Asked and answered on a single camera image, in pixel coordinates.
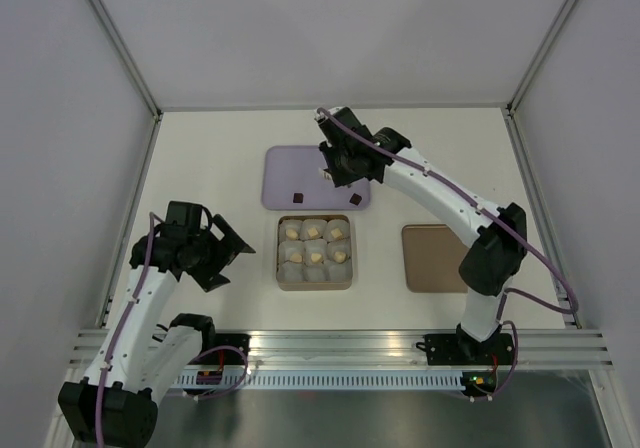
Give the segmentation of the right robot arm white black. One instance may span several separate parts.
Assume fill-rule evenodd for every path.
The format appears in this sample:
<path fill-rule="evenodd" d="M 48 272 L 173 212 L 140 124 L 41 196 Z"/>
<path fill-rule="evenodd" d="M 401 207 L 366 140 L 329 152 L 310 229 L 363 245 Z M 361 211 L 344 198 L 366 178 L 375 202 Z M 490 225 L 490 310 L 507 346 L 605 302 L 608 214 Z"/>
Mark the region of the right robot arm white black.
<path fill-rule="evenodd" d="M 443 222 L 466 247 L 458 272 L 467 287 L 456 327 L 459 356 L 478 363 L 500 336 L 499 307 L 506 283 L 526 255 L 524 210 L 501 207 L 448 180 L 409 139 L 392 128 L 371 133 L 348 107 L 319 108 L 315 121 L 325 139 L 319 150 L 337 187 L 377 181 L 408 196 Z"/>

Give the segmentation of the gold tin lid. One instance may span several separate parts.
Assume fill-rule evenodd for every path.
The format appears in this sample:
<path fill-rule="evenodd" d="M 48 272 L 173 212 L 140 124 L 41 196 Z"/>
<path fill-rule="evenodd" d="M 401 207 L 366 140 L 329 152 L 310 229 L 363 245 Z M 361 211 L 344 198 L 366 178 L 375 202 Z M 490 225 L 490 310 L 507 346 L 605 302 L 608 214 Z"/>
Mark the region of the gold tin lid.
<path fill-rule="evenodd" d="M 465 294 L 468 288 L 459 266 L 468 248 L 442 224 L 403 227 L 403 260 L 406 285 L 418 294 Z"/>

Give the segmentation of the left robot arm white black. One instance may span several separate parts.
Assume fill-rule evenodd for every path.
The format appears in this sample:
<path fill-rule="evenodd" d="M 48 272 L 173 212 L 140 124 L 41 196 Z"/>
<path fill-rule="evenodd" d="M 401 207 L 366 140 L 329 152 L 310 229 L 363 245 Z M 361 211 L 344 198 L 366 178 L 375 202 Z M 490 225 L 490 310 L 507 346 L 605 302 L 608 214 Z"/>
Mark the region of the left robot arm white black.
<path fill-rule="evenodd" d="M 238 255 L 253 248 L 219 214 L 201 204 L 172 201 L 164 217 L 150 213 L 149 229 L 131 250 L 125 298 L 97 354 L 81 379 L 65 382 L 58 406 L 74 439 L 97 447 L 144 447 L 154 433 L 159 406 L 191 364 L 216 355 L 239 359 L 241 375 L 224 386 L 223 369 L 211 375 L 211 391 L 193 398 L 211 399 L 235 391 L 248 375 L 247 351 L 223 345 L 211 317 L 180 313 L 157 347 L 150 343 L 165 305 L 182 277 L 204 292 L 229 284 L 222 273 Z"/>

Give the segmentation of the metal tongs white tips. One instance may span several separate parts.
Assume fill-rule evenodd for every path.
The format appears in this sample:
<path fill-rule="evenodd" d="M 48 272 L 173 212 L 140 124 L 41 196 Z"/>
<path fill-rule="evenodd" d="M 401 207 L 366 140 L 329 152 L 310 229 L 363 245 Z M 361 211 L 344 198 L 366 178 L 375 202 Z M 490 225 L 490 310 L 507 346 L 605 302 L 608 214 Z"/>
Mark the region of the metal tongs white tips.
<path fill-rule="evenodd" d="M 319 174 L 324 180 L 327 180 L 327 181 L 332 180 L 331 174 L 326 169 L 320 169 Z"/>

